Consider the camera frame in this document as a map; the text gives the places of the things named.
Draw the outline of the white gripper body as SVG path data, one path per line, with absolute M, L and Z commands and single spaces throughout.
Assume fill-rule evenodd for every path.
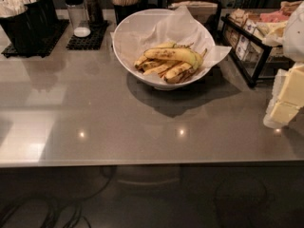
M 297 63 L 304 62 L 304 2 L 288 20 L 283 36 L 283 53 Z

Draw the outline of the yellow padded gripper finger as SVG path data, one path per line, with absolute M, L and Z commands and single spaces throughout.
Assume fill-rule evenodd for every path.
M 295 63 L 289 70 L 280 69 L 277 72 L 272 96 L 263 123 L 270 128 L 281 128 L 288 125 L 304 107 L 303 63 Z

